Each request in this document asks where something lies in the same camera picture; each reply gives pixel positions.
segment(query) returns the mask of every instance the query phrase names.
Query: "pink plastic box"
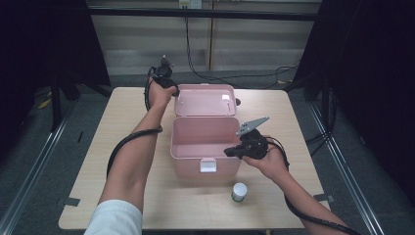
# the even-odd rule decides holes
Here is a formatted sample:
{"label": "pink plastic box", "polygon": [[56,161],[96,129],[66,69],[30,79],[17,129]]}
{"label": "pink plastic box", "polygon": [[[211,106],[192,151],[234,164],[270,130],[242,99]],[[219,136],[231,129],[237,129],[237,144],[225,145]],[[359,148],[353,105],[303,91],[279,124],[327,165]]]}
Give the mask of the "pink plastic box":
{"label": "pink plastic box", "polygon": [[229,85],[179,85],[170,153],[177,175],[231,177],[241,161],[223,150],[240,143],[233,88]]}

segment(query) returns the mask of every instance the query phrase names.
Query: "box latch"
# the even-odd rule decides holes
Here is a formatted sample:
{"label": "box latch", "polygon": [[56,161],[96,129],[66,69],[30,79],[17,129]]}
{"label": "box latch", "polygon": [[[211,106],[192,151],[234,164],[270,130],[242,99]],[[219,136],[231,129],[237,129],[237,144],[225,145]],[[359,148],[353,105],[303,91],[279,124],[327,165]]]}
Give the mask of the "box latch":
{"label": "box latch", "polygon": [[201,160],[201,173],[216,172],[216,160],[215,159],[202,159]]}

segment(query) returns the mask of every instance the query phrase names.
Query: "wall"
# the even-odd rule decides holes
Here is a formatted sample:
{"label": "wall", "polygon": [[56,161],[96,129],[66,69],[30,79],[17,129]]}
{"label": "wall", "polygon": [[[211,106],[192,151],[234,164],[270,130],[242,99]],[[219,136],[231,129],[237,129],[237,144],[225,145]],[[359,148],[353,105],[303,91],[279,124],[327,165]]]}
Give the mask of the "wall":
{"label": "wall", "polygon": [[[178,1],[99,1],[90,6],[178,8]],[[317,13],[319,0],[203,1],[203,9]],[[162,55],[175,71],[189,71],[183,18],[92,17],[110,75],[146,73]],[[191,59],[197,71],[274,70],[295,66],[311,22],[189,19]]]}

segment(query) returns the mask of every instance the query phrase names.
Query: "hand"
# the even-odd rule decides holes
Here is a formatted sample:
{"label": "hand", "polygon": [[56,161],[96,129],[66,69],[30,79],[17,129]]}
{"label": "hand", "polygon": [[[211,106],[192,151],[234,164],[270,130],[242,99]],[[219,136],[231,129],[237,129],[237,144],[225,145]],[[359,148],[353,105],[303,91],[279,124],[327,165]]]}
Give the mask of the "hand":
{"label": "hand", "polygon": [[[264,136],[267,141],[274,142],[269,136]],[[277,183],[283,175],[288,173],[281,152],[272,145],[268,145],[268,153],[261,160],[255,160],[250,157],[243,156],[243,160],[253,167],[258,168],[263,175]]]}
{"label": "hand", "polygon": [[167,106],[168,102],[171,100],[171,95],[177,91],[176,87],[171,86],[166,89],[162,88],[158,85],[152,78],[149,78],[150,91],[149,91],[149,99],[150,99],[150,106],[151,107],[165,107]]}

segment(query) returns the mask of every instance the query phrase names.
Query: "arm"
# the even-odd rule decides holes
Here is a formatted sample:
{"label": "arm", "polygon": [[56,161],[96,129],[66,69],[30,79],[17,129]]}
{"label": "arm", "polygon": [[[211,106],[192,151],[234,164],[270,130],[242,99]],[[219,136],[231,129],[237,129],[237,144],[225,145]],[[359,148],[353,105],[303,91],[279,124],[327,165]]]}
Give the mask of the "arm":
{"label": "arm", "polygon": [[[274,146],[269,146],[268,154],[261,160],[249,157],[243,157],[243,160],[248,165],[258,168],[266,177],[277,184],[291,204],[300,212],[346,226],[341,219],[318,203],[296,182],[286,169],[280,151]],[[345,234],[303,219],[301,222],[308,234]]]}
{"label": "arm", "polygon": [[[144,115],[132,133],[144,129],[157,129],[165,108],[176,91],[175,87],[150,86],[151,109]],[[116,154],[99,203],[111,199],[124,200],[143,212],[144,189],[153,163],[158,135],[151,134],[127,142]]]}

